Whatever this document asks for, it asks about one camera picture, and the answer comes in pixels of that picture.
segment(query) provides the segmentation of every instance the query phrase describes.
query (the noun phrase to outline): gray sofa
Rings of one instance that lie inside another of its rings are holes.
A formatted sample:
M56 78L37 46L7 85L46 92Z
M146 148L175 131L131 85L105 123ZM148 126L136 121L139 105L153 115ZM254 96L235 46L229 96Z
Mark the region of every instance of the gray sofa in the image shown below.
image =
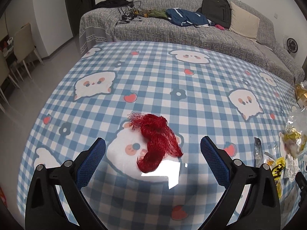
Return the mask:
M196 11L202 0L140 0L139 9L179 7ZM254 8L238 0L239 7L260 18L257 42L231 31L215 27L179 27L167 20L142 18L129 24L117 24L121 15L117 8L100 8L83 15L80 22L80 48L86 53L95 44L110 41L156 41L206 48L224 53L277 75L290 84L303 81L304 71L292 56L276 42L273 23Z

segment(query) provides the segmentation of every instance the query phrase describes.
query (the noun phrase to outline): blue mesh pad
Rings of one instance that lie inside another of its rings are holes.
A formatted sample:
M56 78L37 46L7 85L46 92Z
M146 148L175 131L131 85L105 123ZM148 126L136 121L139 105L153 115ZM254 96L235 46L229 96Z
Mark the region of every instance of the blue mesh pad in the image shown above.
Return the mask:
M88 185L105 152L106 143L101 139L77 171L76 185L79 190Z
M201 153L207 161L217 183L227 189L230 185L230 172L210 142L203 137L201 140Z

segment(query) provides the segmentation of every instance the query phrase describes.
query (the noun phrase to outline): tile floor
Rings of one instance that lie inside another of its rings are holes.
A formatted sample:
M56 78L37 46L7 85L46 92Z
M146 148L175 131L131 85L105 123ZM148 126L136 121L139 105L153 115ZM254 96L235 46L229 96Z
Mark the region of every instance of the tile floor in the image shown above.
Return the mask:
M44 60L45 66L39 62L35 68L30 66L33 80L24 73L25 81L18 83L21 89L15 89L8 97L10 106L0 100L6 110L6 114L0 110L0 186L9 211L22 227L25 222L19 213L16 196L21 155L40 110L80 57L79 36L76 36Z

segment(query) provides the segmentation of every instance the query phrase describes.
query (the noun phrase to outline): beige pillow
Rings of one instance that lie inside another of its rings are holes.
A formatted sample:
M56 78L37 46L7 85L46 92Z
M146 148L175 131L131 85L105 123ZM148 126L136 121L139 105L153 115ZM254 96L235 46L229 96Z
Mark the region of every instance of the beige pillow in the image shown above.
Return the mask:
M230 30L256 41L260 19L249 13L248 11L238 7L233 2L230 2L231 7L231 25Z

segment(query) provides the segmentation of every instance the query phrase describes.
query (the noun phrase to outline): pink cloth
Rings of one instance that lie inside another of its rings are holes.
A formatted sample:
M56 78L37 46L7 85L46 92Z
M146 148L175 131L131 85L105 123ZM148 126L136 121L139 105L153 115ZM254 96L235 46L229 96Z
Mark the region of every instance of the pink cloth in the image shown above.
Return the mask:
M220 29L220 30L225 30L224 27L222 27L221 25L218 25L218 24L216 24L215 27L218 28L218 29Z

